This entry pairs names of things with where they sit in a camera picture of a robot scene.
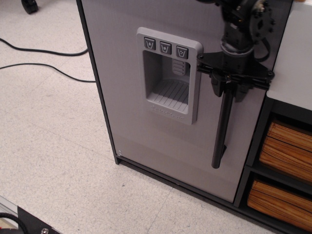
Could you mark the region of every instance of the power cord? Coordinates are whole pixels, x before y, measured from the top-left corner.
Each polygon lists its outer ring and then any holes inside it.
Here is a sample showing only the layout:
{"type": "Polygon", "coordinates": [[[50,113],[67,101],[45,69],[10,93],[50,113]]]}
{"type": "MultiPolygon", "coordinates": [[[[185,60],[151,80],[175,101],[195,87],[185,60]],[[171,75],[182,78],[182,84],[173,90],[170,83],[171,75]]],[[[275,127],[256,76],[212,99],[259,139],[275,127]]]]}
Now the power cord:
{"type": "Polygon", "coordinates": [[[61,70],[57,69],[56,67],[54,66],[51,66],[49,64],[44,64],[44,63],[17,63],[17,64],[12,64],[12,65],[8,65],[8,66],[4,66],[4,67],[0,67],[0,70],[1,69],[4,69],[4,68],[8,68],[8,67],[14,67],[14,66],[21,66],[21,65],[38,65],[38,66],[47,66],[47,67],[51,67],[55,70],[57,70],[58,72],[62,73],[63,75],[69,77],[70,79],[74,79],[76,81],[80,81],[80,82],[85,82],[85,83],[95,83],[94,80],[83,80],[83,79],[78,79],[78,78],[74,78],[64,72],[62,72],[61,70]]]}
{"type": "Polygon", "coordinates": [[[79,52],[79,53],[66,54],[66,53],[60,53],[60,52],[55,52],[55,51],[50,51],[50,50],[26,49],[26,48],[19,48],[19,47],[13,46],[10,43],[8,43],[7,41],[3,40],[2,38],[0,38],[0,41],[7,44],[12,49],[20,50],[20,51],[27,51],[27,52],[47,53],[47,54],[52,54],[52,55],[69,56],[69,57],[84,55],[88,52],[88,49],[86,49],[86,50],[79,52]]]}
{"type": "Polygon", "coordinates": [[[29,234],[25,224],[16,216],[9,214],[9,213],[0,213],[0,218],[8,218],[10,220],[13,220],[14,222],[16,222],[19,227],[22,229],[22,231],[24,232],[24,234],[29,234]]]}
{"type": "MultiPolygon", "coordinates": [[[[10,46],[11,48],[15,49],[15,50],[19,50],[19,51],[27,51],[27,52],[38,52],[38,53],[47,53],[47,54],[52,54],[52,55],[58,55],[58,56],[69,56],[69,57],[74,57],[74,56],[81,56],[81,55],[84,55],[88,52],[88,49],[82,51],[82,52],[79,52],[79,53],[75,53],[75,54],[66,54],[66,53],[60,53],[60,52],[55,52],[55,51],[50,51],[50,50],[39,50],[39,49],[27,49],[27,48],[19,48],[19,47],[16,47],[16,46],[13,46],[11,45],[10,43],[8,43],[7,41],[3,40],[2,38],[0,38],[0,41],[7,44],[8,46],[10,46]]],[[[4,67],[0,67],[0,70],[1,69],[4,69],[4,68],[8,68],[8,67],[14,67],[14,66],[21,66],[21,65],[38,65],[38,66],[47,66],[47,67],[51,67],[55,70],[57,70],[58,72],[62,73],[63,75],[71,78],[71,79],[74,79],[76,81],[80,81],[80,82],[85,82],[85,83],[95,83],[95,81],[93,80],[83,80],[83,79],[78,79],[78,78],[74,78],[64,72],[62,72],[61,70],[57,69],[56,67],[54,66],[51,66],[49,64],[45,64],[45,63],[17,63],[17,64],[12,64],[12,65],[8,65],[8,66],[4,66],[4,67]]]]}

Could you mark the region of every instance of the dispenser button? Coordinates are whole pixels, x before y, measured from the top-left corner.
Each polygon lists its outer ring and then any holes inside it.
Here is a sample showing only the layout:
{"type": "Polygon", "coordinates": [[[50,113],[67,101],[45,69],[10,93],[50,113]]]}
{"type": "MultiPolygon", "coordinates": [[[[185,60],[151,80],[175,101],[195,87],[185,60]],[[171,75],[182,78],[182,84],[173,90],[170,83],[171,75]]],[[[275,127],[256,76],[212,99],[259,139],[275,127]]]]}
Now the dispenser button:
{"type": "Polygon", "coordinates": [[[160,42],[160,51],[162,53],[170,55],[171,54],[171,44],[161,41],[160,42]]]}
{"type": "Polygon", "coordinates": [[[151,50],[156,50],[156,41],[150,38],[144,38],[144,46],[151,50]]]}
{"type": "Polygon", "coordinates": [[[183,58],[183,59],[188,59],[189,57],[189,49],[177,46],[176,47],[176,56],[183,58]]]}

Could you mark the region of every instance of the black metal rod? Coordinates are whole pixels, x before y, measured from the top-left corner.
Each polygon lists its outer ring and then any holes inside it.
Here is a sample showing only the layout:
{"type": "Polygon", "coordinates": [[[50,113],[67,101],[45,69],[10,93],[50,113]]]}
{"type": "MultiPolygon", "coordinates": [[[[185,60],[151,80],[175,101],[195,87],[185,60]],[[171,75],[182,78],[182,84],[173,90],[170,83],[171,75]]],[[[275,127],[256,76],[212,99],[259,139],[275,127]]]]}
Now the black metal rod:
{"type": "Polygon", "coordinates": [[[212,167],[217,169],[220,167],[221,159],[224,153],[224,141],[226,131],[228,128],[229,118],[231,114],[231,108],[234,98],[234,88],[231,84],[227,84],[222,98],[222,105],[219,117],[218,130],[216,133],[214,144],[214,156],[212,161],[212,167]]]}

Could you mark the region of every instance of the wooden board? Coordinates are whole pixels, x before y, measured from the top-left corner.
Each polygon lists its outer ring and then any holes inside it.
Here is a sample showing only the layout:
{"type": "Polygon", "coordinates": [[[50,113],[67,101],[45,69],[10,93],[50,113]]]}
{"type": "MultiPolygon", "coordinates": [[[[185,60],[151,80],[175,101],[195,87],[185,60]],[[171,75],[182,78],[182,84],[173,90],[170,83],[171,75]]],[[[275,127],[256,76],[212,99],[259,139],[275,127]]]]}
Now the wooden board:
{"type": "Polygon", "coordinates": [[[247,205],[312,232],[312,200],[255,180],[247,205]]]}
{"type": "Polygon", "coordinates": [[[266,137],[259,161],[312,183],[312,153],[266,137]]]}
{"type": "Polygon", "coordinates": [[[277,120],[270,125],[267,136],[312,152],[312,133],[277,120]]]}

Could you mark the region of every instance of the refrigerator door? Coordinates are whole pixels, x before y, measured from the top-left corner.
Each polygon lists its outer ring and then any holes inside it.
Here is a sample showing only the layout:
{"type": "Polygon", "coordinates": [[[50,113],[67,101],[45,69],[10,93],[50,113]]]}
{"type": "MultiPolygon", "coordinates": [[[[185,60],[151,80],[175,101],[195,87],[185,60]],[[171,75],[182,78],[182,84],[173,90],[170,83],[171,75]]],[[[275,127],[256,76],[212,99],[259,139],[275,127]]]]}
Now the refrigerator door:
{"type": "MultiPolygon", "coordinates": [[[[271,56],[263,64],[270,69],[288,15],[279,9],[290,2],[272,2],[281,23],[268,38],[271,56]]],[[[212,168],[222,98],[209,76],[196,72],[194,59],[202,49],[220,51],[220,8],[195,0],[82,4],[117,154],[232,202],[265,92],[250,90],[233,103],[227,150],[219,169],[212,168]],[[185,68],[181,74],[178,65],[185,68]],[[187,91],[176,95],[178,85],[187,91]]]]}

